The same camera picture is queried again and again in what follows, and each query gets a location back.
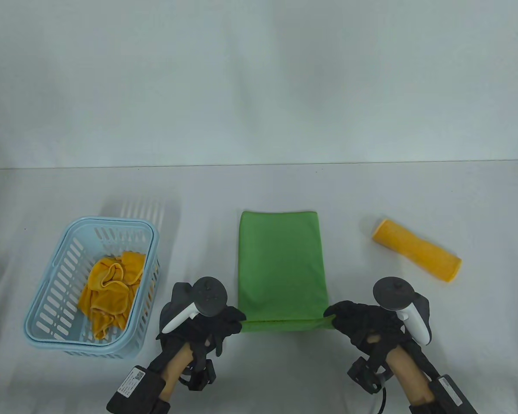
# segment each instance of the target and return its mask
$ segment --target rolled yellow towel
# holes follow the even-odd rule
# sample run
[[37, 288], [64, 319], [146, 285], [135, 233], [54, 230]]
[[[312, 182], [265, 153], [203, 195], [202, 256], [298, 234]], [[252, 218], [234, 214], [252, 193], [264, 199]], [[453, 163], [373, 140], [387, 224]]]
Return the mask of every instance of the rolled yellow towel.
[[405, 227], [385, 219], [375, 230], [372, 240], [402, 254], [436, 278], [450, 282], [457, 276], [462, 260], [423, 240]]

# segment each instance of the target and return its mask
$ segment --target light blue plastic basket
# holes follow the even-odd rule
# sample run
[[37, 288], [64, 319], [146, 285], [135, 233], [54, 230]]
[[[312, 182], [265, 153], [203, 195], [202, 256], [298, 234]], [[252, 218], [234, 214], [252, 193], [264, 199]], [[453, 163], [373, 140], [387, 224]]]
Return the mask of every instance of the light blue plastic basket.
[[[82, 217], [71, 223], [56, 247], [36, 297], [25, 318], [25, 335], [44, 349], [71, 355], [126, 358], [140, 351], [157, 291], [159, 235], [152, 223], [137, 219]], [[92, 266], [103, 256], [125, 251], [146, 254], [140, 287], [126, 329], [109, 329], [107, 337], [92, 335], [88, 318], [77, 309]]]

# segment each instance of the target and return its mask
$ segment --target basket slot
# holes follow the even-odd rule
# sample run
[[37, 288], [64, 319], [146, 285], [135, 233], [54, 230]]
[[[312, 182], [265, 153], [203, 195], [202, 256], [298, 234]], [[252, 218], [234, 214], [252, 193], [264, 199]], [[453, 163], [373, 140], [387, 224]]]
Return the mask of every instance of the basket slot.
[[74, 256], [74, 254], [72, 254], [71, 252], [67, 252], [67, 256], [69, 256], [69, 259], [71, 259], [71, 261], [74, 263], [74, 264], [77, 264], [79, 262], [79, 260], [77, 260], [77, 258]]
[[104, 235], [105, 240], [109, 240], [109, 236], [107, 235], [107, 231], [105, 231], [105, 229], [103, 227], [101, 228], [101, 233]]
[[71, 246], [69, 246], [69, 247], [71, 247], [71, 251], [72, 251], [74, 254], [76, 254], [76, 255], [77, 255], [77, 257], [80, 257], [80, 256], [81, 256], [81, 252], [77, 249], [77, 247], [76, 247], [73, 243], [71, 243]]
[[52, 295], [56, 296], [56, 298], [58, 298], [59, 300], [63, 300], [63, 296], [60, 295], [60, 293], [57, 290], [55, 290], [54, 288], [51, 288], [50, 292], [52, 292]]
[[91, 269], [93, 268], [93, 264], [92, 264], [92, 260], [90, 260], [89, 258], [87, 257], [84, 257], [81, 259], [81, 264], [83, 266], [83, 269], [87, 272], [87, 273], [90, 273]]
[[75, 266], [66, 258], [63, 259], [63, 262], [69, 266], [71, 270], [75, 270]]
[[83, 288], [79, 287], [78, 285], [74, 284], [73, 283], [73, 287], [72, 287], [72, 290], [73, 290], [73, 293], [76, 294], [77, 296], [81, 297], [81, 293], [83, 291]]
[[60, 304], [58, 302], [56, 302], [54, 300], [54, 298], [52, 298], [52, 296], [48, 296], [46, 298], [48, 300], [48, 302], [50, 302], [56, 309], [59, 309], [60, 308]]
[[54, 311], [54, 309], [52, 309], [50, 306], [48, 306], [47, 304], [44, 304], [44, 306], [42, 306], [44, 308], [44, 310], [46, 312], [48, 312], [50, 315], [52, 316], [56, 316], [57, 315], [57, 312]]
[[44, 331], [46, 333], [50, 333], [50, 328], [48, 328], [48, 326], [44, 325], [42, 322], [36, 321], [36, 326], [38, 326], [40, 329], [42, 329], [42, 331]]
[[86, 282], [87, 280], [84, 279], [81, 274], [76, 274], [75, 277], [73, 277], [72, 286], [77, 286], [77, 288], [82, 291]]
[[77, 240], [77, 237], [73, 237], [73, 243], [75, 243], [77, 245], [77, 247], [79, 248], [80, 251], [83, 251], [85, 248], [83, 247], [83, 245], [81, 244], [81, 242], [79, 242]]
[[54, 321], [50, 319], [44, 312], [40, 312], [40, 319], [42, 319], [44, 322], [48, 323], [48, 325], [52, 325]]
[[57, 277], [59, 280], [64, 282], [64, 284], [66, 284], [66, 286], [69, 286], [69, 282], [67, 281], [67, 278], [64, 275], [62, 275], [60, 272], [57, 272]]
[[65, 288], [65, 286], [63, 286], [62, 284], [60, 284], [60, 282], [58, 282], [57, 280], [54, 280], [54, 284], [55, 284], [56, 288], [58, 288], [59, 290], [61, 290], [61, 292], [62, 292], [62, 293], [67, 292], [67, 289]]
[[[65, 304], [69, 307], [74, 307], [70, 302], [65, 302]], [[73, 315], [71, 312], [69, 312], [67, 309], [63, 308], [63, 313], [65, 316], [67, 316], [69, 319], [74, 320], [75, 315]]]
[[67, 331], [67, 329], [65, 329], [63, 326], [61, 325], [57, 325], [56, 326], [57, 330], [60, 331], [61, 333], [63, 333], [65, 336], [69, 335], [69, 331]]
[[141, 339], [144, 336], [144, 325], [140, 325], [138, 329], [136, 330], [136, 337], [138, 338], [138, 341], [141, 341]]
[[67, 270], [67, 268], [63, 264], [60, 266], [60, 269], [66, 276], [68, 276], [68, 278], [71, 279], [73, 277], [73, 273]]
[[60, 321], [61, 321], [61, 323], [63, 323], [63, 324], [64, 324], [66, 327], [68, 327], [68, 328], [71, 328], [71, 327], [73, 326], [73, 324], [72, 324], [72, 323], [70, 323], [70, 321], [68, 321], [67, 319], [65, 319], [63, 316], [62, 316], [62, 317], [60, 317]]

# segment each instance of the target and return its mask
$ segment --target white table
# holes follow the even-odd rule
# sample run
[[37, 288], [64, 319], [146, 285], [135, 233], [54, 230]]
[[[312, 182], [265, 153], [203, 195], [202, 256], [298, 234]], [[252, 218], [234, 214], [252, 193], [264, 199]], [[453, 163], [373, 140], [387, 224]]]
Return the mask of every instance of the white table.
[[[331, 302], [373, 304], [378, 278], [404, 277], [431, 303], [432, 362], [478, 412], [518, 412], [518, 161], [493, 161], [0, 171], [0, 413], [105, 412], [130, 368], [159, 352], [159, 312], [177, 281], [215, 276], [236, 305], [244, 209], [317, 211]], [[60, 233], [85, 215], [160, 229], [162, 284], [133, 360], [41, 351], [22, 333]], [[456, 252], [457, 279], [440, 282], [373, 243], [384, 216]], [[359, 355], [336, 331], [231, 337], [214, 357], [216, 383], [179, 386], [172, 412], [364, 413], [372, 397], [346, 376]], [[397, 381], [388, 388], [386, 412], [405, 412]]]

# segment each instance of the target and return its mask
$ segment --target yellow towel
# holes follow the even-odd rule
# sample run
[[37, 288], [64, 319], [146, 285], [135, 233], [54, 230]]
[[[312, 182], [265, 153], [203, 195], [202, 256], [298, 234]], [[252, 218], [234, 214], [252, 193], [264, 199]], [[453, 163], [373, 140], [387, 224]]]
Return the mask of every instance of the yellow towel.
[[417, 237], [404, 227], [385, 219], [378, 226], [372, 240], [402, 254], [436, 278], [450, 282], [457, 276], [462, 260]]
[[91, 320], [96, 339], [105, 338], [110, 326], [126, 328], [145, 262], [145, 254], [124, 252], [104, 257], [92, 268], [78, 307]]

